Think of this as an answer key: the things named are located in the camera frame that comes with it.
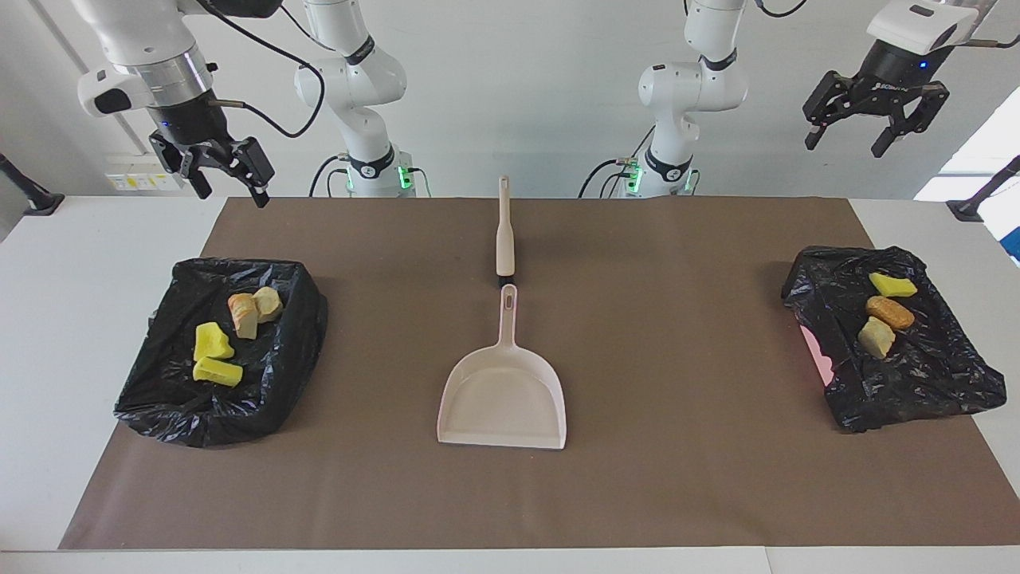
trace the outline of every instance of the black trash bag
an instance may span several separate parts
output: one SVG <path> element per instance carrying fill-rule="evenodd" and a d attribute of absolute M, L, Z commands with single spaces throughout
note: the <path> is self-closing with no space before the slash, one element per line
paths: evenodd
<path fill-rule="evenodd" d="M 239 340 L 226 300 L 269 285 L 284 314 Z M 305 266 L 295 261 L 196 258 L 173 265 L 173 279 L 150 321 L 114 416 L 139 434 L 205 448 L 274 432 L 311 377 L 325 336 L 327 307 Z M 195 381 L 195 327 L 215 322 L 227 334 L 244 377 L 231 388 Z"/>
<path fill-rule="evenodd" d="M 974 350 L 925 268 L 899 247 L 808 247 L 797 256 L 782 299 L 832 360 L 834 377 L 825 400 L 840 427 L 864 432 L 1006 403 L 1003 375 Z M 912 298 L 896 298 L 917 321 L 897 332 L 884 361 L 857 341 L 868 320 L 865 304 L 878 295 L 868 278 L 873 271 L 910 278 L 918 290 Z"/>

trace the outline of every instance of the brown mat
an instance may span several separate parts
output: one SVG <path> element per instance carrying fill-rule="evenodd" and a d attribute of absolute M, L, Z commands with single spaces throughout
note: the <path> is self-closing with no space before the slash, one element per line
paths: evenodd
<path fill-rule="evenodd" d="M 232 199 L 205 255 L 304 261 L 329 299 L 275 435 L 118 426 L 61 549 L 1020 543 L 973 421 L 836 430 L 779 290 L 846 200 L 517 200 L 521 346 L 559 372 L 562 453 L 441 446 L 450 370 L 496 340 L 496 201 Z"/>

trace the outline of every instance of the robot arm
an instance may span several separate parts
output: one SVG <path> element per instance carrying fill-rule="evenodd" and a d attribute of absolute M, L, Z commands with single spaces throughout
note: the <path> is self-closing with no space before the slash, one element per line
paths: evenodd
<path fill-rule="evenodd" d="M 888 126 L 871 146 L 881 157 L 900 138 L 922 133 L 935 118 L 950 92 L 935 72 L 958 46 L 971 42 L 975 29 L 997 0 L 892 0 L 875 15 L 868 34 L 875 43 L 860 71 L 845 77 L 829 71 L 804 104 L 812 123 L 805 143 L 814 149 L 832 123 L 856 114 L 888 118 Z M 1004 47 L 991 43 L 991 47 Z M 917 102 L 908 115 L 906 106 Z"/>
<path fill-rule="evenodd" d="M 645 70 L 639 94 L 655 114 L 655 136 L 640 158 L 640 176 L 624 197 L 678 193 L 694 157 L 699 128 L 692 111 L 723 111 L 748 95 L 748 75 L 736 59 L 736 31 L 746 0 L 694 0 L 684 28 L 697 63 L 656 64 Z"/>
<path fill-rule="evenodd" d="M 227 15 L 266 17 L 283 0 L 212 0 Z M 79 82 L 79 99 L 96 116 L 147 108 L 149 136 L 169 172 L 188 178 L 203 199 L 212 192 L 201 167 L 243 182 L 261 207 L 274 171 L 255 138 L 235 140 L 212 91 L 215 64 L 206 63 L 185 14 L 205 13 L 195 0 L 72 0 L 99 36 L 108 65 Z"/>
<path fill-rule="evenodd" d="M 399 100 L 407 90 L 400 63 L 375 45 L 357 0 L 304 0 L 311 34 L 341 56 L 311 62 L 325 80 L 325 103 L 348 148 L 348 188 L 361 196 L 414 195 L 410 156 L 390 142 L 382 117 L 367 106 Z M 307 68 L 295 75 L 298 95 L 314 105 L 318 83 Z"/>

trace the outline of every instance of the yellow sponge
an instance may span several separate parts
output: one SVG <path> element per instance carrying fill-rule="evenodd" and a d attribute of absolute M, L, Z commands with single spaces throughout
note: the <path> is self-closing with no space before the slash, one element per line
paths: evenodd
<path fill-rule="evenodd" d="M 894 278 L 880 272 L 869 273 L 868 278 L 883 298 L 910 298 L 917 294 L 917 285 L 909 278 Z"/>
<path fill-rule="evenodd" d="M 203 357 L 195 363 L 192 376 L 196 381 L 212 381 L 220 385 L 236 387 L 241 382 L 245 370 L 237 365 Z"/>
<path fill-rule="evenodd" d="M 215 323 L 203 323 L 195 328 L 194 359 L 198 361 L 203 357 L 212 359 L 234 357 L 234 348 L 231 347 L 226 333 L 223 333 Z"/>

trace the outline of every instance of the wall outlet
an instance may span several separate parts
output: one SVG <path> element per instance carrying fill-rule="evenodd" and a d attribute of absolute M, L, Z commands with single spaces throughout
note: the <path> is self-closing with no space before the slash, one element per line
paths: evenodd
<path fill-rule="evenodd" d="M 181 192 L 185 180 L 177 173 L 167 173 L 162 166 L 151 163 L 111 165 L 106 178 L 117 191 L 169 191 Z"/>

